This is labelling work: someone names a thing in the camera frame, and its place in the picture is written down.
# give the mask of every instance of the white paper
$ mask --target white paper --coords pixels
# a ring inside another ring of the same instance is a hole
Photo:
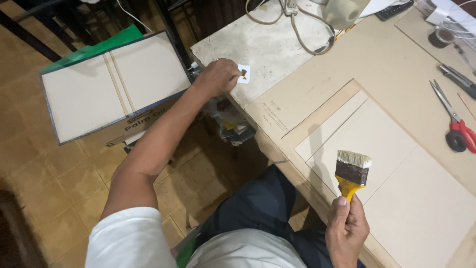
[[[247,84],[249,83],[249,77],[250,77],[250,70],[251,70],[251,67],[248,66],[248,65],[241,65],[241,64],[238,64],[238,69],[243,72],[243,70],[246,71],[245,75],[244,76],[240,76],[238,78],[238,83],[241,83],[241,84]]]

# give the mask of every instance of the table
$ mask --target table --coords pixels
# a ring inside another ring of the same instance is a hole
[[[301,7],[307,3],[299,1]],[[266,9],[273,10],[277,4],[277,0],[271,0]],[[254,11],[253,15],[268,21],[272,18],[262,10]],[[315,174],[303,164],[289,141],[306,137],[304,131],[307,129],[300,131],[299,128],[314,111],[318,111],[322,120],[328,118],[332,113],[323,104],[330,98],[335,99],[333,96],[352,80],[357,81],[402,129],[476,196],[472,169],[476,155],[450,151],[443,138],[448,131],[449,118],[428,83],[430,79],[438,79],[460,117],[468,127],[476,129],[476,121],[457,95],[463,91],[445,79],[436,67],[444,62],[467,77],[472,76],[471,70],[452,47],[437,50],[426,45],[426,33],[432,26],[423,21],[418,10],[409,10],[386,22],[370,16],[339,38],[329,53],[316,57],[299,49],[286,20],[282,18],[278,25],[264,26],[245,16],[191,50],[195,59],[205,66],[220,57],[251,65],[250,83],[238,85],[229,98],[257,128],[256,139],[261,151],[277,163],[325,222],[335,195],[328,188],[312,183]],[[302,35],[310,36],[316,31],[313,27],[318,26],[301,27]],[[314,38],[314,42],[308,40],[307,43],[319,47],[327,37]],[[270,102],[276,103],[281,112],[266,113],[263,105]],[[468,249],[468,241],[475,235],[476,225],[449,260],[449,267],[466,267],[474,263],[476,255]],[[360,258],[367,267],[400,267],[372,235],[364,246]]]

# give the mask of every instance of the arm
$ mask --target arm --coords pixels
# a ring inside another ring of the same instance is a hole
[[[339,196],[328,214],[326,246],[335,268],[355,268],[358,255],[370,233],[364,206],[356,194],[352,202]]]
[[[137,142],[111,179],[101,219],[124,209],[158,208],[153,182],[169,162],[201,107],[214,96],[231,91],[241,72],[232,60],[218,59],[185,91]]]

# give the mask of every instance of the tiled floor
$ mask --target tiled floor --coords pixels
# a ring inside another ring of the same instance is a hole
[[[22,12],[11,1],[0,9]],[[154,30],[162,23],[148,19]],[[61,55],[68,49],[34,19],[21,23]],[[194,39],[178,23],[187,47]],[[84,267],[88,235],[97,224],[109,193],[111,176],[126,157],[122,147],[96,148],[85,139],[57,146],[38,71],[49,61],[0,26],[0,184],[23,208],[50,267]],[[204,221],[244,182],[256,177],[268,160],[253,141],[232,158],[230,144],[210,136],[201,123],[192,126],[154,183],[163,229],[174,247],[187,227]],[[299,202],[297,210],[306,207]],[[307,210],[290,221],[301,228]]]

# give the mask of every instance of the person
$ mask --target person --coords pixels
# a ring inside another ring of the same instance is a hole
[[[201,107],[230,92],[241,71],[218,59],[137,142],[111,180],[100,222],[89,236],[86,268],[174,268],[153,182]],[[223,201],[202,226],[188,268],[355,268],[369,234],[362,203],[332,202],[327,229],[294,232],[296,190],[275,165]]]

